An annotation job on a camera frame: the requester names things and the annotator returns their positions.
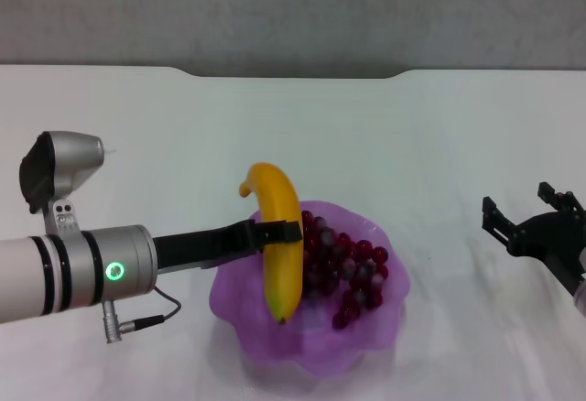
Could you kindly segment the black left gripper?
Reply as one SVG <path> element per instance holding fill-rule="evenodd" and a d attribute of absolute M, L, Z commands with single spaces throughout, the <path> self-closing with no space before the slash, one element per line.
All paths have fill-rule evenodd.
<path fill-rule="evenodd" d="M 246 220 L 226 227 L 154 238 L 158 272 L 210 269 L 260 255 L 256 243 L 296 243 L 303 239 L 298 222 Z"/>

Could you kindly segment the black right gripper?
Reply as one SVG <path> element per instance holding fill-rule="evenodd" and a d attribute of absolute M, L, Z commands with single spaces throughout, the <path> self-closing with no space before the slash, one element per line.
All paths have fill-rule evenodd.
<path fill-rule="evenodd" d="M 532 217 L 518 225 L 510 222 L 488 196 L 482 203 L 482 228 L 515 257 L 540 261 L 573 296 L 584 281 L 580 255 L 585 249 L 585 215 L 571 191 L 561 192 L 540 182 L 538 197 L 557 212 Z"/>

